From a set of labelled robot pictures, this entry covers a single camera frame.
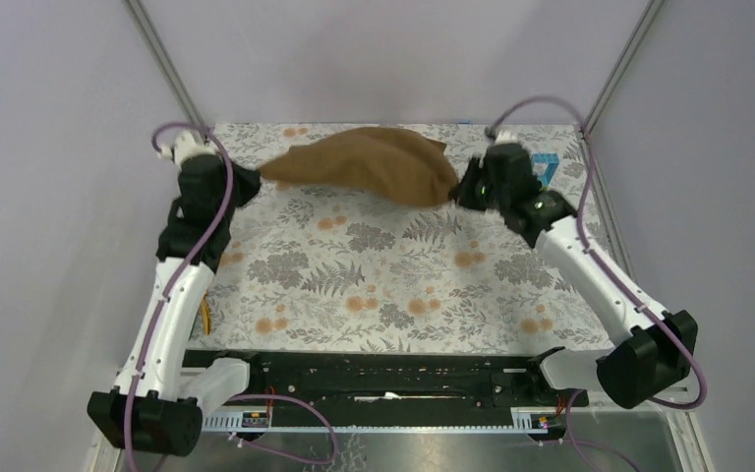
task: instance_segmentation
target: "metal frame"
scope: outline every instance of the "metal frame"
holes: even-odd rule
[[[123,0],[123,4],[129,11],[129,15],[132,17],[132,22],[141,32],[144,43],[151,52],[155,65],[157,65],[157,68],[160,70],[161,74],[163,74],[163,78],[172,90],[172,94],[175,95],[175,99],[178,100],[178,105],[184,110],[184,115],[186,115],[187,121],[199,126],[205,126],[206,123],[190,96],[190,93],[187,91],[184,81],[182,81],[181,76],[178,75],[178,71],[175,69],[175,64],[172,62],[172,58],[169,57],[169,53],[166,51],[166,46],[163,45],[163,41],[160,40],[160,35],[157,34],[157,29],[155,29],[154,24],[151,22],[151,18],[149,17],[143,2],[141,0]]]
[[[632,35],[629,36],[629,40],[626,41],[626,45],[615,62],[614,67],[610,73],[607,82],[604,84],[604,88],[601,89],[601,93],[598,95],[598,100],[595,102],[595,106],[589,111],[589,115],[586,117],[586,132],[592,134],[595,130],[595,126],[600,121],[601,115],[606,110],[612,94],[614,93],[620,80],[623,78],[626,69],[638,52],[638,48],[647,36],[647,32],[650,31],[650,27],[656,20],[659,12],[664,6],[666,0],[650,0],[647,7],[644,9],[643,15],[638,20],[638,24],[632,31]]]
[[[144,43],[149,48],[152,57],[155,61],[155,65],[160,70],[166,84],[172,90],[179,106],[184,111],[186,118],[193,123],[199,125],[205,125],[205,121],[199,112],[195,101],[190,96],[187,88],[178,74],[169,53],[167,52],[160,36],[154,27],[148,11],[146,10],[142,0],[123,0],[123,4],[129,11],[133,23],[137,26],[138,30],[143,36]],[[638,24],[636,25],[633,33],[629,37],[626,45],[624,46],[620,57],[616,61],[610,76],[604,84],[601,93],[594,107],[590,110],[586,119],[586,129],[581,130],[580,145],[583,151],[583,157],[589,159],[591,150],[589,149],[585,140],[583,140],[583,132],[587,135],[594,132],[598,124],[600,123],[601,116],[606,110],[610,99],[620,83],[623,75],[628,69],[632,59],[638,52],[640,45],[650,30],[651,25],[655,21],[657,15],[661,11],[665,4],[665,0],[651,0],[644,13],[642,14]],[[596,169],[596,182],[594,187],[594,196],[599,209],[599,213],[604,222],[605,228],[610,236],[611,251],[615,257],[617,263],[623,268],[629,276],[634,280],[635,275],[632,269],[632,264],[627,256],[626,247],[623,243],[623,238],[617,228],[616,216],[611,204],[609,192],[605,185],[605,178],[601,171],[600,165]],[[188,376],[191,372],[189,369],[184,369],[182,375]],[[679,400],[689,399],[688,388],[682,385],[677,385],[670,390],[671,396]],[[593,404],[590,408],[594,409],[618,409],[616,405],[613,405],[611,401],[606,398],[606,401],[601,401],[601,392],[590,392],[590,398],[592,398]],[[644,408],[656,408],[652,405],[643,406]],[[681,459],[682,466],[685,470],[700,470],[706,472],[713,472],[713,465],[710,460],[708,450],[705,442],[700,434],[698,421],[694,412],[681,412],[681,411],[665,411],[666,418],[668,420],[670,430],[672,431],[672,438],[675,443],[678,455]],[[94,441],[91,444],[89,456],[86,463],[87,472],[112,472],[116,470],[121,451],[114,448],[102,434],[97,431]]]

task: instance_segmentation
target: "white cable clip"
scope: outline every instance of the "white cable clip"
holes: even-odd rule
[[[160,150],[157,152],[157,158],[164,160],[172,160],[174,157],[172,147],[167,145],[160,145]]]

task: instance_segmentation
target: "gray leaf pattern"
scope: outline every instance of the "gray leaf pattern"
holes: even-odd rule
[[[354,266],[354,263],[348,267],[341,262],[337,262],[336,266],[321,263],[302,284],[302,289],[333,297],[337,292],[342,295],[347,288],[364,280],[366,278],[361,267]]]
[[[362,253],[367,249],[381,251],[395,244],[395,236],[392,233],[370,226],[366,223],[355,223],[346,230],[348,236],[353,236],[349,241],[352,251]]]
[[[404,230],[402,237],[424,243],[443,244],[447,235],[456,234],[460,230],[458,216],[433,212],[415,218]]]
[[[537,288],[549,288],[554,283],[549,266],[531,253],[514,254],[510,259],[497,261],[494,273],[499,280],[529,282]]]
[[[253,261],[248,266],[248,276],[259,283],[276,282],[282,288],[293,288],[302,283],[299,268],[308,268],[308,256],[288,251],[285,254],[271,254],[266,261]]]
[[[388,303],[380,307],[379,319],[384,326],[394,326],[398,329],[404,329],[415,322],[415,319],[407,315],[406,312],[402,312],[394,303]]]
[[[215,133],[236,162],[257,167],[291,146],[358,126],[219,124]],[[403,127],[447,143],[459,175],[488,145],[484,126]],[[576,204],[586,166],[574,128],[510,129],[530,151],[561,156],[551,186]],[[591,197],[583,214],[607,248]],[[357,190],[263,182],[230,230],[207,292],[213,332],[196,322],[193,348],[531,355],[610,346],[571,284],[496,213],[400,207]]]
[[[277,218],[280,222],[288,222],[293,220],[299,225],[300,229],[305,229],[305,226],[314,217],[314,204],[306,202],[304,200],[293,199],[288,202],[285,209],[279,214]]]

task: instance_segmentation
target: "patterned fabric surface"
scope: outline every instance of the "patterned fabric surface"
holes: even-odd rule
[[[255,168],[362,125],[221,124],[216,134]],[[411,125],[447,143],[464,174],[484,152],[483,127]],[[577,203],[585,182],[573,127],[511,127],[532,152],[556,152],[551,187]],[[592,199],[590,230],[607,233]],[[536,354],[610,347],[606,332],[556,268],[495,213],[401,207],[357,191],[264,183],[239,209],[209,291],[212,333],[190,348]]]

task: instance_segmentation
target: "blue object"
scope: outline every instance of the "blue object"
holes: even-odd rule
[[[543,188],[546,188],[559,166],[559,157],[554,152],[540,152],[531,154],[531,163],[534,165],[534,173],[543,183]]]

